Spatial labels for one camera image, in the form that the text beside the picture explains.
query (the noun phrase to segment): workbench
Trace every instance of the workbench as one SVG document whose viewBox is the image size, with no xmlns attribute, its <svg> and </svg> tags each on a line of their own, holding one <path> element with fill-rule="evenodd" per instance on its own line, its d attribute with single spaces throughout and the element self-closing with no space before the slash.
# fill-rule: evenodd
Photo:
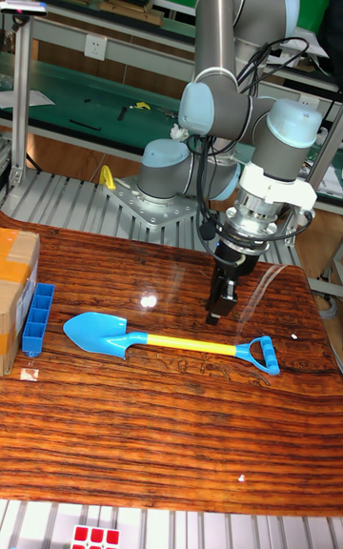
<svg viewBox="0 0 343 549">
<path fill-rule="evenodd" d="M 40 234 L 38 280 L 55 285 L 42 355 L 20 353 L 0 382 L 1 498 L 342 513 L 343 381 L 300 268 L 258 263 L 214 331 L 206 254 L 2 213 L 0 226 Z M 152 346 L 130 347 L 126 360 L 88 354 L 63 332 L 86 311 L 121 315 L 130 331 L 221 343 L 269 335 L 281 373 Z"/>
</svg>

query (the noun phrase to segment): green workbench mat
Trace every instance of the green workbench mat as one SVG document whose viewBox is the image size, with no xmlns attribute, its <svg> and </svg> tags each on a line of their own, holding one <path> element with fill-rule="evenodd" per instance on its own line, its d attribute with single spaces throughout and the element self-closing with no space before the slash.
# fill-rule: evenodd
<svg viewBox="0 0 343 549">
<path fill-rule="evenodd" d="M 2 54 L 0 72 L 13 75 L 13 64 L 12 55 Z M 161 109 L 177 113 L 179 108 L 179 101 L 173 98 L 34 60 L 30 88 L 55 103 L 30 107 L 29 119 L 37 125 L 68 130 L 70 135 L 75 132 L 78 137 L 89 134 L 99 143 L 105 140 L 114 147 L 119 143 L 119 148 L 137 153 L 151 140 L 170 137 L 175 119 Z M 151 109 L 131 109 L 137 102 L 145 102 Z M 124 107 L 126 112 L 118 120 Z"/>
</svg>

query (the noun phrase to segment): red sticker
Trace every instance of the red sticker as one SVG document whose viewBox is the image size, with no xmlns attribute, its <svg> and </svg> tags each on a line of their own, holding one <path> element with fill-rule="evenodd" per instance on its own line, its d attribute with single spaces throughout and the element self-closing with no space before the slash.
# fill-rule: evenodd
<svg viewBox="0 0 343 549">
<path fill-rule="evenodd" d="M 112 545 L 117 545 L 119 542 L 119 531 L 108 530 L 106 541 L 110 542 Z"/>
<path fill-rule="evenodd" d="M 81 526 L 77 526 L 75 530 L 75 540 L 86 540 L 88 534 L 88 528 L 81 528 Z"/>
<path fill-rule="evenodd" d="M 92 542 L 102 542 L 103 537 L 104 537 L 104 530 L 101 530 L 100 528 L 93 528 L 91 530 Z"/>
</svg>

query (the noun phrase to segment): yellow object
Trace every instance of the yellow object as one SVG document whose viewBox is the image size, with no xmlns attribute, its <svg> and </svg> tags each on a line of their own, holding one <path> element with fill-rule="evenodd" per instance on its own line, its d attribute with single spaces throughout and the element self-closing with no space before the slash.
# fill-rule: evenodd
<svg viewBox="0 0 343 549">
<path fill-rule="evenodd" d="M 136 102 L 134 108 L 135 109 L 148 109 L 149 111 L 151 111 L 151 107 L 146 102 Z"/>
<path fill-rule="evenodd" d="M 196 339 L 182 339 L 180 337 L 163 337 L 148 334 L 147 344 L 150 346 L 164 346 L 165 348 L 179 348 L 180 350 L 194 350 L 196 352 L 210 352 L 214 355 L 235 356 L 236 347 L 211 341 L 196 341 Z"/>
<path fill-rule="evenodd" d="M 112 190 L 116 189 L 109 166 L 103 166 L 101 168 L 99 184 L 100 185 L 105 184 L 108 189 L 112 189 Z"/>
</svg>

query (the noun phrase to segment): cardboard box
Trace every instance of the cardboard box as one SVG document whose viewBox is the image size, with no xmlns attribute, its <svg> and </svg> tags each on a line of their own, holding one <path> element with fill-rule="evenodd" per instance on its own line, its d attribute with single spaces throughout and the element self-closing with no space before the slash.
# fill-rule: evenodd
<svg viewBox="0 0 343 549">
<path fill-rule="evenodd" d="M 9 374 L 37 282 L 39 235 L 0 228 L 0 376 Z"/>
</svg>

